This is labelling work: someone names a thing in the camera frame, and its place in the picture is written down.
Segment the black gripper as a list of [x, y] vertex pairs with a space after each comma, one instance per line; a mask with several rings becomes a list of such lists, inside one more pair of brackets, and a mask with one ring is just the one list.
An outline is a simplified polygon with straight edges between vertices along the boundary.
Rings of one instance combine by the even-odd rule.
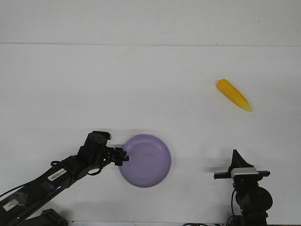
[[114, 162], [116, 166], [122, 166], [123, 162], [129, 161], [129, 156], [122, 148], [102, 147], [101, 148], [101, 167], [109, 165]]
[[[231, 164], [228, 171], [232, 171], [235, 168], [250, 168], [251, 164], [247, 163], [242, 156], [238, 153], [236, 149], [233, 150]], [[214, 173], [214, 179], [232, 179], [233, 186], [235, 188], [247, 188], [247, 187], [258, 187], [258, 182], [264, 177], [268, 177], [270, 172], [267, 170], [258, 171], [259, 175], [249, 175], [249, 176], [236, 176], [231, 178], [230, 172], [217, 172]]]

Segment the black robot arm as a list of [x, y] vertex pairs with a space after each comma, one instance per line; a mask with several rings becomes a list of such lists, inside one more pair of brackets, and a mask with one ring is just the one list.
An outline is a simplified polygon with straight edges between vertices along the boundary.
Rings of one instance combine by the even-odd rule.
[[0, 224], [17, 226], [63, 190], [83, 177], [99, 174], [110, 163], [122, 166], [129, 157], [122, 148], [108, 147], [108, 132], [93, 131], [76, 155], [52, 161], [44, 174], [0, 201]]
[[232, 179], [231, 216], [227, 226], [266, 226], [267, 210], [272, 207], [271, 194], [259, 186], [270, 171], [257, 170], [234, 149], [231, 164], [226, 172], [214, 173], [214, 179]]

